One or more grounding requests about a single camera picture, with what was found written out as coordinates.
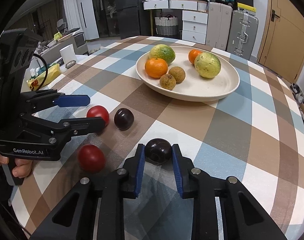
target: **blue gripper pad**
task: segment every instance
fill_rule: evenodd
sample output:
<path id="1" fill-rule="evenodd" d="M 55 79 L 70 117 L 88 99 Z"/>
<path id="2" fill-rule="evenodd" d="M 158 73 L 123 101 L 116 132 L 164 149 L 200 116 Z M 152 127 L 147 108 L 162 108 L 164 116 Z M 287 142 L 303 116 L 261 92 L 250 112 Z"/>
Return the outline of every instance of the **blue gripper pad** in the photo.
<path id="1" fill-rule="evenodd" d="M 174 172 L 174 177 L 175 177 L 175 182 L 176 182 L 176 188 L 178 193 L 180 194 L 180 197 L 183 197 L 183 184 L 182 184 L 182 174 L 179 168 L 179 163 L 178 163 L 178 157 L 176 155 L 175 149 L 172 146 L 172 165 L 173 165 L 173 172 Z"/>
<path id="2" fill-rule="evenodd" d="M 134 190 L 135 197 L 138 197 L 141 191 L 144 165 L 145 165 L 145 155 L 144 155 L 144 147 L 142 147 L 138 166 L 135 173 L 135 190 Z"/>
<path id="3" fill-rule="evenodd" d="M 54 100 L 59 107 L 88 106 L 90 104 L 88 95 L 61 95 Z"/>

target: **cherry tomato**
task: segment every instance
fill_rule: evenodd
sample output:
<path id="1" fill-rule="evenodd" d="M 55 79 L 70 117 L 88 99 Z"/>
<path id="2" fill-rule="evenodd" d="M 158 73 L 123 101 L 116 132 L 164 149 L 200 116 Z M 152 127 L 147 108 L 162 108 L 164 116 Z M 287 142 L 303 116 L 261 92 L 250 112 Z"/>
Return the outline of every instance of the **cherry tomato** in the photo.
<path id="1" fill-rule="evenodd" d="M 86 114 L 86 117 L 98 116 L 103 118 L 103 120 L 105 121 L 105 126 L 107 126 L 110 121 L 110 115 L 109 112 L 103 106 L 93 106 L 88 110 Z"/>
<path id="2" fill-rule="evenodd" d="M 83 145 L 77 153 L 77 159 L 80 167 L 90 173 L 100 172 L 106 162 L 103 152 L 92 144 Z"/>

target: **plaid tablecloth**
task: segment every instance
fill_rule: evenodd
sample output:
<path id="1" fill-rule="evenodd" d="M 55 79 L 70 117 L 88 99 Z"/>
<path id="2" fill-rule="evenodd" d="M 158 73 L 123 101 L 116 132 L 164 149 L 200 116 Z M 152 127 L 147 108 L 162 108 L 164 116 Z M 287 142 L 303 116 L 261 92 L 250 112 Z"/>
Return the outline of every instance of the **plaid tablecloth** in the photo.
<path id="1" fill-rule="evenodd" d="M 136 75 L 135 62 L 161 43 L 219 54 L 238 71 L 239 88 L 224 99 L 207 103 L 180 101 L 151 90 Z M 72 138 L 60 161 L 36 163 L 32 175 L 14 188 L 13 208 L 29 232 L 86 176 L 76 160 L 80 146 L 91 143 L 102 149 L 107 158 L 104 175 L 134 155 L 138 143 L 159 137 L 179 143 L 183 155 L 211 176 L 237 177 L 287 238 L 297 237 L 304 218 L 304 124 L 291 91 L 271 72 L 197 43 L 138 36 L 99 50 L 47 88 L 87 94 L 91 104 L 53 107 L 36 116 L 58 122 L 85 117 L 90 107 L 102 105 L 110 112 L 111 122 L 101 136 Z M 113 123 L 121 107 L 135 116 L 134 125 L 126 131 Z M 192 200 L 182 200 L 176 192 L 171 164 L 156 167 L 146 163 L 139 198 L 124 200 L 126 239 L 190 239 L 192 207 Z"/>

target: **human hand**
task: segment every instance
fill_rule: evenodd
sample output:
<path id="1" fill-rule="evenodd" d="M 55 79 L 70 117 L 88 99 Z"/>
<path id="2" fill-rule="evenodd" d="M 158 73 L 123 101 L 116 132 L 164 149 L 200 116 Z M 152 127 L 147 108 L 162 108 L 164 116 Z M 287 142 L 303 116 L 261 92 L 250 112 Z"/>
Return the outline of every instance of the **human hand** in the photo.
<path id="1" fill-rule="evenodd" d="M 15 159 L 16 167 L 12 170 L 14 177 L 24 178 L 31 173 L 32 170 L 31 160 Z M 0 154 L 0 166 L 2 164 L 8 164 L 8 158 Z"/>

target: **paper roll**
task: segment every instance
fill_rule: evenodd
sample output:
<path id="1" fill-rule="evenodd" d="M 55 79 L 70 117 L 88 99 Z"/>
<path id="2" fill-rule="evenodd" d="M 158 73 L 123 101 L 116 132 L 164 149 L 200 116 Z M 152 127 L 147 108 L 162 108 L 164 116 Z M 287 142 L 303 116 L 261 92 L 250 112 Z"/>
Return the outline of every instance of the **paper roll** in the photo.
<path id="1" fill-rule="evenodd" d="M 73 44 L 70 44 L 64 47 L 63 49 L 60 49 L 60 53 L 65 64 L 70 62 L 71 60 L 76 61 L 76 55 L 74 52 Z"/>

